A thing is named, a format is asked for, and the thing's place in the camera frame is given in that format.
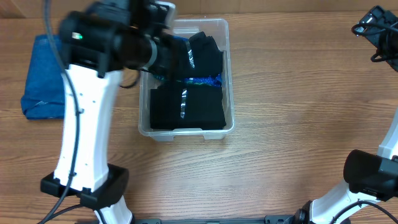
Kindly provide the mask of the small black garment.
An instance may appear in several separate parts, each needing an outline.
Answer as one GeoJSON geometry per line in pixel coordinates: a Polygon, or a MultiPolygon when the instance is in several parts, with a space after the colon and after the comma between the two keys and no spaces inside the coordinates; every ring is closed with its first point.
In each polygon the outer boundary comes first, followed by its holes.
{"type": "Polygon", "coordinates": [[[178,47],[178,64],[175,79],[216,77],[223,72],[223,52],[214,38],[204,32],[189,39],[174,36],[178,47]]]}

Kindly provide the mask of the large black garment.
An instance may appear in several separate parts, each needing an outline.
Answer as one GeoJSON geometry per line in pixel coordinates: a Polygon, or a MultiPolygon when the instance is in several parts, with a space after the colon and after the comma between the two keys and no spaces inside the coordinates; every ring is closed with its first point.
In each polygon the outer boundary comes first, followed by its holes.
{"type": "Polygon", "coordinates": [[[220,87],[166,83],[150,91],[150,127],[218,130],[226,126],[220,87]]]}

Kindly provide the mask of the blue sequin fabric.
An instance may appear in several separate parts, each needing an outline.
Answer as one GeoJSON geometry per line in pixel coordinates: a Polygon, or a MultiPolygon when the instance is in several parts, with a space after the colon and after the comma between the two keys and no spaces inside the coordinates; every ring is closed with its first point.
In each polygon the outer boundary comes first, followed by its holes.
{"type": "Polygon", "coordinates": [[[153,77],[160,81],[159,88],[166,87],[185,87],[191,85],[205,85],[205,86],[213,86],[217,88],[221,88],[222,86],[222,77],[221,74],[218,74],[215,77],[198,77],[198,78],[184,78],[182,80],[174,80],[170,81],[163,76],[153,75],[153,77]]]}

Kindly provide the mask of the blue denim jeans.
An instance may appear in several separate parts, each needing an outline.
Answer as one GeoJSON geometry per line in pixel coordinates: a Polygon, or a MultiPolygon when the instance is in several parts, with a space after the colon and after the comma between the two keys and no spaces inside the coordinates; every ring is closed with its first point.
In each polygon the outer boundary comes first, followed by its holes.
{"type": "Polygon", "coordinates": [[[29,120],[63,119],[65,92],[60,68],[45,34],[35,37],[21,109],[29,120]]]}

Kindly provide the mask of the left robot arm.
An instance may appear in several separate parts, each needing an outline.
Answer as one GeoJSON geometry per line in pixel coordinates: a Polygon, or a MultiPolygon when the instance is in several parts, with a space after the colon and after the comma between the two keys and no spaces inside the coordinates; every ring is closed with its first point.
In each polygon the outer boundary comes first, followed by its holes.
{"type": "Polygon", "coordinates": [[[167,33],[176,7],[165,1],[100,1],[72,11],[59,27],[55,45],[65,89],[63,139],[56,169],[40,183],[43,193],[63,201],[74,195],[100,223],[133,223],[124,192],[129,171],[108,163],[112,110],[124,69],[171,71],[177,63],[167,33]]]}

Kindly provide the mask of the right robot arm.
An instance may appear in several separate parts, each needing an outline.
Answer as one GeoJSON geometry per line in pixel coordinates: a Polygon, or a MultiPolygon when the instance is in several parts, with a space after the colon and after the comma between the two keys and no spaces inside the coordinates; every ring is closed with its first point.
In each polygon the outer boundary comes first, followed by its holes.
{"type": "MultiPolygon", "coordinates": [[[[352,28],[376,48],[371,61],[386,62],[397,70],[397,16],[374,6],[352,28]]],[[[363,207],[377,208],[397,196],[397,119],[378,147],[377,154],[353,150],[343,169],[343,180],[323,197],[307,202],[287,223],[349,223],[363,207]]]]}

